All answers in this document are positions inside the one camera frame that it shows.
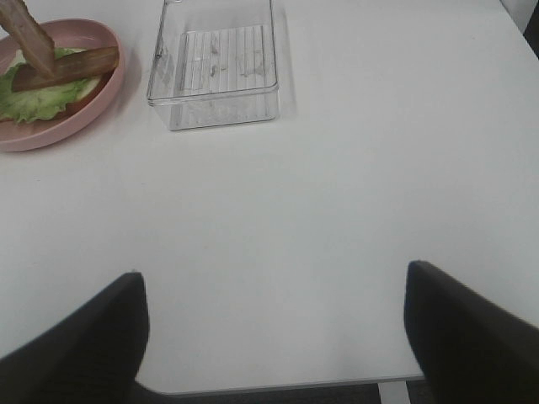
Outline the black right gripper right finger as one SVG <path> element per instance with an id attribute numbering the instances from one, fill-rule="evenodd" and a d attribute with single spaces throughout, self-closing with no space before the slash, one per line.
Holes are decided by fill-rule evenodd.
<path id="1" fill-rule="evenodd" d="M 538 329 L 435 265 L 408 265 L 403 322 L 438 403 L 536 403 Z"/>

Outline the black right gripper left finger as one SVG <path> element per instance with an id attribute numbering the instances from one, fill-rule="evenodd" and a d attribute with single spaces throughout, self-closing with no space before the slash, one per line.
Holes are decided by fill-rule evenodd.
<path id="1" fill-rule="evenodd" d="M 136 382 L 149 337 L 144 279 L 122 274 L 1 359 L 3 403 L 166 403 Z"/>

